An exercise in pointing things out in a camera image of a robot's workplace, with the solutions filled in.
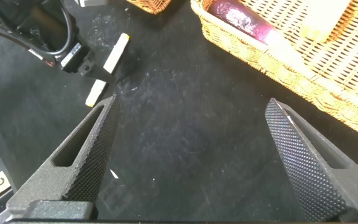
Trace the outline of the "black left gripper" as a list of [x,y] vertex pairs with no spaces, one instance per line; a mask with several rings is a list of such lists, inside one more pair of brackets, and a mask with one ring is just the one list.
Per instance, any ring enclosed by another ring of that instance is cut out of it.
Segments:
[[84,77],[113,83],[115,81],[113,75],[98,65],[93,55],[88,55],[89,51],[90,48],[86,44],[77,42],[59,62],[60,69],[68,73],[78,72]]

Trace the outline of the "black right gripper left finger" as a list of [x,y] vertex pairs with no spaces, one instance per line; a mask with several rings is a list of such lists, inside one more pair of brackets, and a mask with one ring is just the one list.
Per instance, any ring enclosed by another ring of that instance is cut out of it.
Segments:
[[9,199],[12,220],[94,220],[119,121],[115,95],[100,101]]

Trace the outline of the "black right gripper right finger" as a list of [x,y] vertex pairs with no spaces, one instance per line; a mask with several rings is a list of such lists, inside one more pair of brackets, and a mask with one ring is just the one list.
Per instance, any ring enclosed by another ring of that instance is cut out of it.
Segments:
[[358,165],[274,98],[265,119],[305,218],[358,222]]

